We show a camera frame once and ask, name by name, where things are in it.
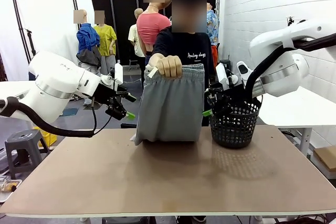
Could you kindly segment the person's right hand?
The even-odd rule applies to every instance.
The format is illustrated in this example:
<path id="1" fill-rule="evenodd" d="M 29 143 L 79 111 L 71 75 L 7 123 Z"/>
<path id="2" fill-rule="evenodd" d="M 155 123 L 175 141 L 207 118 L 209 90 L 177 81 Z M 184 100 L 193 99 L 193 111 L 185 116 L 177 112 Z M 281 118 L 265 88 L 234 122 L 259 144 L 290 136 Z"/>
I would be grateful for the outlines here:
<path id="1" fill-rule="evenodd" d="M 166 78 L 180 78 L 182 76 L 182 63 L 178 56 L 164 56 L 156 53 L 151 56 L 149 65 L 157 68 L 159 73 Z"/>

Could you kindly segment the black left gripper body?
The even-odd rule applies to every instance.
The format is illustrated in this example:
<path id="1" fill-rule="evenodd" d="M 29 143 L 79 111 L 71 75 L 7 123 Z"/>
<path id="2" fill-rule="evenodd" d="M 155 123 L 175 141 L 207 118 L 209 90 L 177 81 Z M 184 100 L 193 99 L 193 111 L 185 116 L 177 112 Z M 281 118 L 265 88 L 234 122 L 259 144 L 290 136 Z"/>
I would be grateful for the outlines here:
<path id="1" fill-rule="evenodd" d="M 95 102 L 100 104 L 109 105 L 111 104 L 110 100 L 116 98 L 118 102 L 121 102 L 122 98 L 116 95 L 116 91 L 112 88 L 106 86 L 103 83 L 99 83 L 94 94 L 93 98 Z"/>

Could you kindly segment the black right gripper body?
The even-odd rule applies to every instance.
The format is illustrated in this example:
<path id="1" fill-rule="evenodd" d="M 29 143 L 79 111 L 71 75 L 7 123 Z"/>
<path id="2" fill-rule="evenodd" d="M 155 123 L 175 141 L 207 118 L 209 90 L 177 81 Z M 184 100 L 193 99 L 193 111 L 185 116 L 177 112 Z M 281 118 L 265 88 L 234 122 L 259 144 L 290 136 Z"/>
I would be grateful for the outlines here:
<path id="1" fill-rule="evenodd" d="M 246 91 L 243 84 L 225 90 L 221 83 L 212 83 L 208 90 L 217 91 L 217 105 L 229 106 L 246 100 Z"/>

